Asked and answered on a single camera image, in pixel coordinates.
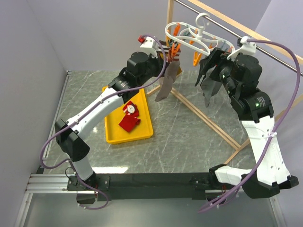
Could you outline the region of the white round clip hanger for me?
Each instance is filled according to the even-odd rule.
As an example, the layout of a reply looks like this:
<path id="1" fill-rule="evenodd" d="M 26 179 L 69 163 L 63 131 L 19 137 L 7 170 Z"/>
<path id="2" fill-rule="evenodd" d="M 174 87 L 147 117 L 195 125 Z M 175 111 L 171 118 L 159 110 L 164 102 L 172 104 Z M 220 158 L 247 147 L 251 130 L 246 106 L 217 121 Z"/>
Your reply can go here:
<path id="1" fill-rule="evenodd" d="M 171 48 L 172 55 L 177 53 L 181 45 L 192 49 L 194 51 L 193 66 L 197 66 L 203 56 L 209 56 L 214 48 L 228 53 L 235 50 L 231 42 L 205 30 L 209 26 L 209 22 L 203 21 L 202 24 L 199 24 L 199 19 L 204 16 L 209 17 L 210 15 L 198 14 L 195 26 L 185 22 L 170 22 L 165 27 L 166 44 Z"/>

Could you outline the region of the mustard yellow sock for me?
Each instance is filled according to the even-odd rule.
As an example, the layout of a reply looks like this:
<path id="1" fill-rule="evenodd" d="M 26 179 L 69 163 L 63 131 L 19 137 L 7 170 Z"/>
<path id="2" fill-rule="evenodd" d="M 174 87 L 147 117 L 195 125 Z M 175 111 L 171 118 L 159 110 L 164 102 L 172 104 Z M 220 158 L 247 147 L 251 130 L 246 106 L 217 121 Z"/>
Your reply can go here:
<path id="1" fill-rule="evenodd" d="M 182 69 L 179 67 L 177 70 L 177 76 L 182 72 Z"/>

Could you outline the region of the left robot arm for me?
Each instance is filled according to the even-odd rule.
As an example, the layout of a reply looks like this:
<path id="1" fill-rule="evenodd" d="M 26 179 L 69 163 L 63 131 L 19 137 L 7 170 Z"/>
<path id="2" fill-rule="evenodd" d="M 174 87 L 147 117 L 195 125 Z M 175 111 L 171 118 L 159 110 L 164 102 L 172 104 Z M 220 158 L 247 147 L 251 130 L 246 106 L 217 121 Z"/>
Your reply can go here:
<path id="1" fill-rule="evenodd" d="M 131 55 L 126 67 L 97 99 L 69 120 L 59 119 L 55 123 L 56 142 L 70 158 L 79 176 L 78 185 L 84 190 L 96 188 L 98 184 L 88 160 L 90 148 L 85 139 L 103 118 L 139 93 L 150 78 L 159 78 L 165 71 L 165 50 L 161 44 L 140 49 Z"/>

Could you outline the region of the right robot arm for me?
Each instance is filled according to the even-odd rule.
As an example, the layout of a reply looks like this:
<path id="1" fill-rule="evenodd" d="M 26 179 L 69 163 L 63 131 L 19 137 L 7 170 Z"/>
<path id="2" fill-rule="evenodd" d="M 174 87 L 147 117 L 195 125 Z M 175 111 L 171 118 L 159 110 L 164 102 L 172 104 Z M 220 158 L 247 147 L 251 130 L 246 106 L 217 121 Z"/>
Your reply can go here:
<path id="1" fill-rule="evenodd" d="M 245 128 L 254 158 L 262 157 L 252 170 L 219 165 L 209 170 L 208 184 L 218 189 L 224 183 L 238 185 L 252 199 L 270 198 L 280 190 L 299 184 L 290 174 L 281 155 L 277 137 L 273 132 L 274 110 L 270 97 L 257 88 L 262 67 L 257 58 L 238 53 L 235 58 L 229 52 L 214 48 L 200 61 L 197 84 L 205 101 L 223 86 L 231 100 L 231 106 Z"/>

